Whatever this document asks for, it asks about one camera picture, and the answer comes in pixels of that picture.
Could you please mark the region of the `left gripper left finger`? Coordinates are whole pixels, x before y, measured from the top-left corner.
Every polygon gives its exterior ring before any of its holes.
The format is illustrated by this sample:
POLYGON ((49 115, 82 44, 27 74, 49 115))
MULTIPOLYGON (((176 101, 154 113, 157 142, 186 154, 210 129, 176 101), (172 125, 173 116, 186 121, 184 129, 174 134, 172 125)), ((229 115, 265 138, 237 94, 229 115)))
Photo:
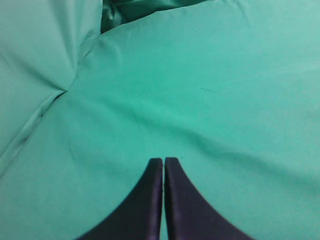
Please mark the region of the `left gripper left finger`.
POLYGON ((120 205, 80 240, 158 240, 163 203, 163 161, 151 158, 120 205))

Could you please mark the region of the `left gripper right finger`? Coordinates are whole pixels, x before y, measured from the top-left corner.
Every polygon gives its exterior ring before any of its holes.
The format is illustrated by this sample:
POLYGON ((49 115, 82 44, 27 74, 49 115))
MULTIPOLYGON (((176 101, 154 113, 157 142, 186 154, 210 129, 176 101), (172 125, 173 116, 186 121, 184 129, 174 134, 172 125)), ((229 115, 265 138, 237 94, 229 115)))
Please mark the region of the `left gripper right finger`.
POLYGON ((179 159, 164 163, 164 209, 169 240, 251 240, 199 193, 179 159))

